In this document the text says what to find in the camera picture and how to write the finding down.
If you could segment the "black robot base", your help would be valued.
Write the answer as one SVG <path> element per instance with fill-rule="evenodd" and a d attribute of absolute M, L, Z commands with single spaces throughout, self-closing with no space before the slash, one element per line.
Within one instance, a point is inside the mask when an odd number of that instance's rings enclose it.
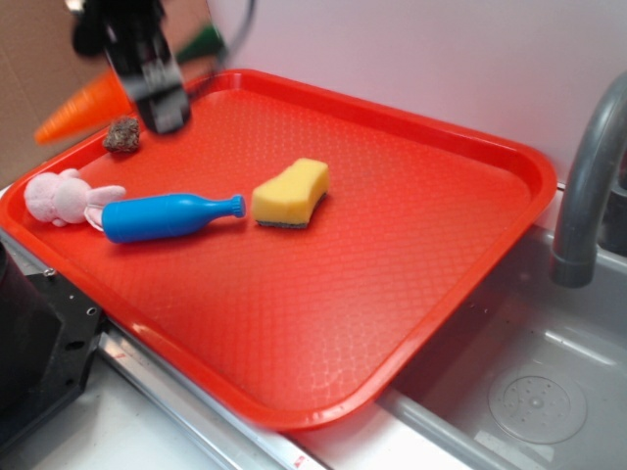
<path fill-rule="evenodd" d="M 85 390 L 102 309 L 60 273 L 25 274 L 1 248 L 1 452 Z"/>

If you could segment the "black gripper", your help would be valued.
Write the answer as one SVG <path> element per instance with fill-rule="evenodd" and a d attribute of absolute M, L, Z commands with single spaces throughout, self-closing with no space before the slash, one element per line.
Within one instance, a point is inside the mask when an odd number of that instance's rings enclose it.
<path fill-rule="evenodd" d="M 162 31 L 160 1 L 81 1 L 72 31 L 77 55 L 105 55 L 145 127 L 173 134 L 191 118 L 180 68 Z"/>

